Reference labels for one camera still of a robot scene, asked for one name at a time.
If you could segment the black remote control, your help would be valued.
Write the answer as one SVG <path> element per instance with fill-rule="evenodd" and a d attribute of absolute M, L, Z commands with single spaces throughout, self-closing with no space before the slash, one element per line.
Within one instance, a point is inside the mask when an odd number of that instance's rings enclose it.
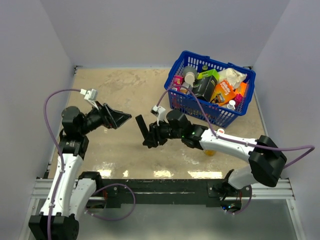
<path fill-rule="evenodd" d="M 149 129 L 147 128 L 147 125 L 144 121 L 143 116 L 140 114 L 135 117 L 136 123 L 141 131 L 141 134 L 143 136 L 143 139 L 146 140 L 149 135 Z"/>

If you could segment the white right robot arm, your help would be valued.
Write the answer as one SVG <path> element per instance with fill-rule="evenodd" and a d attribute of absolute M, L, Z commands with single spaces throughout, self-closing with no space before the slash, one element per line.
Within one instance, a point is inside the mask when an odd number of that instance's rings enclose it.
<path fill-rule="evenodd" d="M 156 148 L 169 139 L 180 139 L 187 147 L 202 151 L 217 151 L 248 163 L 246 167 L 230 170 L 222 183 L 223 192 L 235 196 L 243 187 L 260 183 L 275 187 L 287 162 L 270 137 L 241 138 L 191 123 L 179 110 L 171 110 L 165 118 L 146 125 L 141 115 L 135 118 L 144 138 L 143 145 Z"/>

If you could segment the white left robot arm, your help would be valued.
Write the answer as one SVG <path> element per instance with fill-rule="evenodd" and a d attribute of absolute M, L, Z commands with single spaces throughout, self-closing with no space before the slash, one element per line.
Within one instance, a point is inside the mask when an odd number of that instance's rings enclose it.
<path fill-rule="evenodd" d="M 87 134 L 99 127 L 118 129 L 131 114 L 95 102 L 87 114 L 69 106 L 62 113 L 56 172 L 39 214 L 32 215 L 28 226 L 37 240 L 75 240 L 79 219 L 91 196 L 99 196 L 104 184 L 99 172 L 77 173 L 89 145 Z"/>

